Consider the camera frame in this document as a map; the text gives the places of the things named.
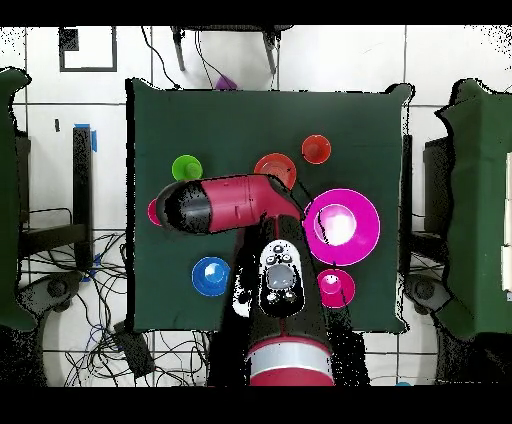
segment red cup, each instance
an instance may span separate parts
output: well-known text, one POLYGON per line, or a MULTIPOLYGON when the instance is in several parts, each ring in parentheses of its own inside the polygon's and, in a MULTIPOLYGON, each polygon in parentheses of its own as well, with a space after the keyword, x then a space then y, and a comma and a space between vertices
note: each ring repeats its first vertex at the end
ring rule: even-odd
POLYGON ((263 156, 254 167, 255 174, 270 174, 281 180, 281 182, 292 189, 297 178, 297 169, 295 164, 282 153, 271 153, 263 156))
POLYGON ((162 224, 160 224, 160 220, 156 216, 156 199, 153 199, 148 205, 148 218, 153 224, 158 225, 159 227, 162 226, 162 224))
POLYGON ((310 135, 302 143, 302 156, 309 163, 319 165, 331 155, 331 143, 323 135, 310 135))

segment green table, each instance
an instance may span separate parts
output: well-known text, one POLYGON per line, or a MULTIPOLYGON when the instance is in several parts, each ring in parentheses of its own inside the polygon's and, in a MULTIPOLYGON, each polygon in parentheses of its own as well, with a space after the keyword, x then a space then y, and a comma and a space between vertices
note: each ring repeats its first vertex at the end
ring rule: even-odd
MULTIPOLYGON (((218 330, 227 301, 225 295, 200 295, 191 271, 204 256, 232 265, 236 231, 178 234, 147 217, 148 204, 173 182, 173 160, 182 154, 197 157, 208 178, 252 173, 262 156, 281 152, 295 162, 298 178, 313 197, 350 188, 374 203, 381 221, 379 243, 365 260, 344 268, 356 283, 349 305, 352 324, 361 331, 404 331, 395 304, 401 111, 411 86, 374 94, 166 91, 134 79, 127 81, 127 94, 127 119, 134 120, 128 143, 135 143, 136 330, 218 330), (301 157, 302 141, 311 134, 331 142, 331 157, 322 165, 301 157)), ((306 206, 308 197, 298 184, 293 195, 306 206)), ((317 272, 329 267, 317 261, 314 266, 317 272)))

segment red plate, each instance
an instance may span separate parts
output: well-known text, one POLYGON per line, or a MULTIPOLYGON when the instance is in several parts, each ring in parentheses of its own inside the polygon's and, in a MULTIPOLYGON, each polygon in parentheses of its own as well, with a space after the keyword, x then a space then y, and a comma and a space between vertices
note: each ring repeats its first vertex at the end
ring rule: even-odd
POLYGON ((270 174, 279 178, 283 184, 292 189, 297 178, 295 164, 282 153, 271 153, 263 156, 254 167, 255 174, 270 174))

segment red bowl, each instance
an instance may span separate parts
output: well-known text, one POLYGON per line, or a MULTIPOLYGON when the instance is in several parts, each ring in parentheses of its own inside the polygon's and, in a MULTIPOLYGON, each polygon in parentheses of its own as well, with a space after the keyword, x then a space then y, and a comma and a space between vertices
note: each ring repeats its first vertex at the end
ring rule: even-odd
POLYGON ((323 135, 310 135, 302 143, 302 156, 309 163, 319 165, 331 155, 331 143, 323 135))
POLYGON ((292 189, 297 178, 295 164, 282 153, 271 153, 263 156, 254 167, 255 174, 270 174, 279 178, 283 184, 292 189))

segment pink cup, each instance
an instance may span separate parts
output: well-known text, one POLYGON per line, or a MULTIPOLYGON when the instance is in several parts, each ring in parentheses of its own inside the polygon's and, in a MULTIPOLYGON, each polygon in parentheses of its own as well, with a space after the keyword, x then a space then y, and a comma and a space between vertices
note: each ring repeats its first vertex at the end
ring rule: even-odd
POLYGON ((156 199, 153 199, 148 206, 148 218, 153 224, 158 225, 159 227, 162 226, 162 224, 160 224, 160 220, 156 216, 156 199))
POLYGON ((354 299, 354 280, 341 269, 326 269, 318 274, 317 281, 322 304, 327 308, 343 308, 354 299))

